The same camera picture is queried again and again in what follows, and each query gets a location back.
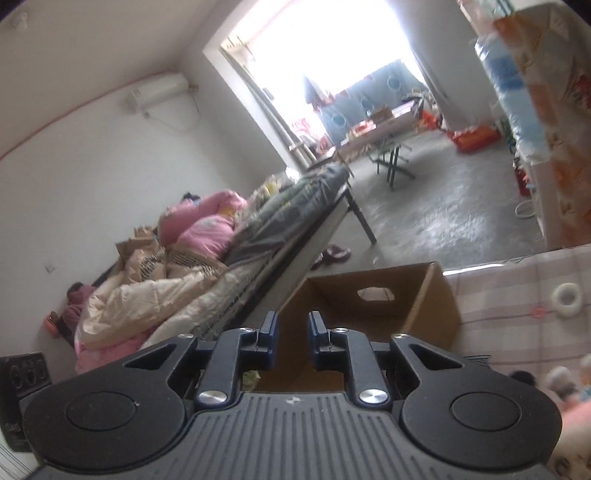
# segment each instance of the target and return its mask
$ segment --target white ring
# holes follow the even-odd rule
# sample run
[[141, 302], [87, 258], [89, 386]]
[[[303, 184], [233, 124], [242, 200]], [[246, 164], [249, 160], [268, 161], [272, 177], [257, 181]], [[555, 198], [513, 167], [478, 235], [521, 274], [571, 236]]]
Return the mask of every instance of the white ring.
[[552, 292], [552, 308], [559, 317], [576, 317], [583, 308], [583, 291], [576, 283], [563, 283]]

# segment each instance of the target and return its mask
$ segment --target black speaker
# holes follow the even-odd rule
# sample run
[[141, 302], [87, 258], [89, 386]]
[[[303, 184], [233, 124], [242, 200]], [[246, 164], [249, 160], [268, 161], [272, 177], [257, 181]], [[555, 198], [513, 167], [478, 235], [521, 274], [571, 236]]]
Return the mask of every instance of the black speaker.
[[51, 378], [41, 352], [0, 357], [0, 428], [15, 452], [31, 451], [18, 404], [48, 385]]

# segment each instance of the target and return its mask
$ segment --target checkered tablecloth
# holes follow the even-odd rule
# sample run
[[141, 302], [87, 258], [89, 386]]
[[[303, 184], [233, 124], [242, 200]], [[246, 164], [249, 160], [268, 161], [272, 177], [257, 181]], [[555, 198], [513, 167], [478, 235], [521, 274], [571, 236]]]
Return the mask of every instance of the checkered tablecloth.
[[[591, 353], [591, 245], [538, 254], [482, 270], [448, 274], [462, 314], [454, 350], [488, 354], [495, 370], [527, 370], [539, 380], [557, 365], [579, 376]], [[560, 284], [581, 286], [581, 314], [561, 319], [550, 297]]]

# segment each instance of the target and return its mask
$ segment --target slipper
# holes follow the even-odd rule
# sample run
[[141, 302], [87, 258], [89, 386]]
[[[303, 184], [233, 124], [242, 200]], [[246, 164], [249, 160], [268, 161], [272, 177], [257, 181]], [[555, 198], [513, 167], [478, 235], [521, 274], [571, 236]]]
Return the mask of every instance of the slipper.
[[318, 257], [316, 257], [316, 260], [314, 260], [314, 263], [312, 263], [310, 270], [316, 270], [317, 268], [319, 268], [319, 266], [322, 265], [322, 263], [324, 263], [324, 252], [322, 252], [320, 255], [318, 255]]
[[322, 253], [328, 263], [343, 263], [351, 256], [351, 249], [329, 245]]
[[47, 315], [44, 319], [43, 319], [43, 323], [45, 325], [45, 329], [49, 332], [49, 334], [53, 337], [53, 338], [59, 338], [60, 337], [60, 332], [57, 329], [56, 326], [56, 321], [58, 321], [59, 318], [57, 316], [57, 313], [55, 312], [51, 312], [49, 315]]

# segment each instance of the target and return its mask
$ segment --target air conditioner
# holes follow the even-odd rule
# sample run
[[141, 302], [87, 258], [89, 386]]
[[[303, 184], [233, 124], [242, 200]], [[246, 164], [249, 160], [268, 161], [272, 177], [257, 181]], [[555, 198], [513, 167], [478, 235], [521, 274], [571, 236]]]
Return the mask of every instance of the air conditioner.
[[182, 73], [163, 73], [137, 84], [127, 101], [139, 112], [189, 89], [189, 81]]

